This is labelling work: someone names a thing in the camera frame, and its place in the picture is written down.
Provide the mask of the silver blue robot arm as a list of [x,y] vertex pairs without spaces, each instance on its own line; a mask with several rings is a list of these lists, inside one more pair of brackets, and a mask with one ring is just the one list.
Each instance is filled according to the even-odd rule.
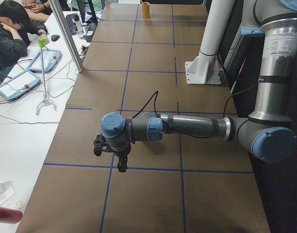
[[94,154],[112,152],[118,157],[118,170],[125,172],[132,144],[182,133],[237,142],[267,163],[289,157],[297,143],[286,112],[297,54],[297,0],[244,1],[241,34],[265,36],[255,109],[247,118],[180,116],[143,109],[131,118],[108,113],[100,121]]

